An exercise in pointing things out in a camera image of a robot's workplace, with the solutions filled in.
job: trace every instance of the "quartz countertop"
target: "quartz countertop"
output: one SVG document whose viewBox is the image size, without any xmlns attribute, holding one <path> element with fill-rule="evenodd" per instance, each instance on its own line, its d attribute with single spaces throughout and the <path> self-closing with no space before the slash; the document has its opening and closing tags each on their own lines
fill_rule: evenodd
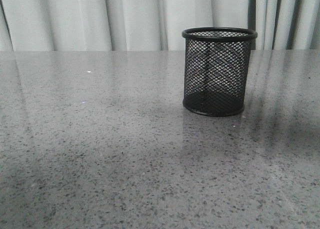
<svg viewBox="0 0 320 229">
<path fill-rule="evenodd" d="M 251 52 L 244 112 L 184 51 L 0 52 L 1 229 L 315 229 L 320 50 Z"/>
</svg>

